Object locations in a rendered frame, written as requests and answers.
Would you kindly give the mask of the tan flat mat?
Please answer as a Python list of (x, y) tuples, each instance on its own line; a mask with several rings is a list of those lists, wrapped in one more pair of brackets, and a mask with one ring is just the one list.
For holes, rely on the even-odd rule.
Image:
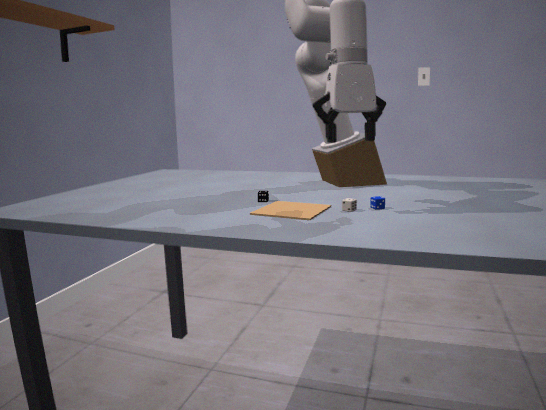
[(250, 215), (311, 220), (329, 209), (331, 205), (276, 201), (250, 213)]

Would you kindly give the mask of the white die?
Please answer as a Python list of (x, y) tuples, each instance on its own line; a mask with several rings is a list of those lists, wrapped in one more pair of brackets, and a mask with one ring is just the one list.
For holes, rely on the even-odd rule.
[(357, 210), (357, 200), (346, 198), (342, 200), (342, 211), (352, 212)]

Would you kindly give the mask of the black die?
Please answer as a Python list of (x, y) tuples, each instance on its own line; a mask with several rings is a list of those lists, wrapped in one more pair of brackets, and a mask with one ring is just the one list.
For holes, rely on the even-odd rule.
[(269, 191), (258, 192), (258, 202), (268, 202), (268, 200), (269, 200)]

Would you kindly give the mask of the blue die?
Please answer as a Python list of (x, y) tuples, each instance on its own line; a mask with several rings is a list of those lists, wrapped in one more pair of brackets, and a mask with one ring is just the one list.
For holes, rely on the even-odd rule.
[(383, 197), (371, 197), (371, 204), (370, 207), (378, 210), (378, 209), (385, 209), (385, 198)]

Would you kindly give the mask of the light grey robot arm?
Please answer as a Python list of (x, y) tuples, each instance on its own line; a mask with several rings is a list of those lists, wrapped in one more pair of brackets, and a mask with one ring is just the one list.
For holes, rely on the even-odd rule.
[[(366, 4), (364, 0), (334, 0), (331, 5), (327, 0), (284, 1), (295, 37), (312, 41), (299, 47), (295, 62), (313, 104), (326, 93), (330, 65), (343, 61), (367, 62)], [(325, 124), (315, 109), (314, 112), (324, 139), (322, 149), (344, 145), (360, 136), (353, 131), (348, 113), (338, 114), (334, 120), (337, 142), (328, 143)]]

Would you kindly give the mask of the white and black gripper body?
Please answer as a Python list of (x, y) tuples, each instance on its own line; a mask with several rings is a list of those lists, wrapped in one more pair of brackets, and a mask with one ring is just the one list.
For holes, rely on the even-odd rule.
[(326, 94), (329, 92), (327, 111), (331, 106), (340, 113), (372, 112), (376, 109), (374, 75), (371, 65), (365, 61), (343, 61), (329, 66)]

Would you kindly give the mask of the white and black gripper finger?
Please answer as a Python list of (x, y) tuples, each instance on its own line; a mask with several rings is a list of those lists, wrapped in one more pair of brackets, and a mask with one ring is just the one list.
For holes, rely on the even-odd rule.
[(365, 140), (374, 141), (376, 135), (376, 125), (375, 122), (378, 121), (378, 118), (382, 115), (382, 111), (386, 106), (386, 102), (376, 96), (376, 110), (373, 112), (361, 112), (367, 122), (365, 122)]
[[(335, 118), (339, 114), (339, 112), (336, 112), (335, 110), (330, 110), (328, 113), (326, 113), (322, 105), (325, 104), (327, 101), (330, 100), (330, 92), (321, 97), (319, 100), (314, 102), (312, 104), (313, 108), (317, 112), (318, 117), (323, 121), (325, 124), (325, 130), (326, 130), (326, 139), (328, 143), (335, 143), (336, 142), (336, 124), (334, 123)], [(331, 114), (331, 115), (330, 115)]]

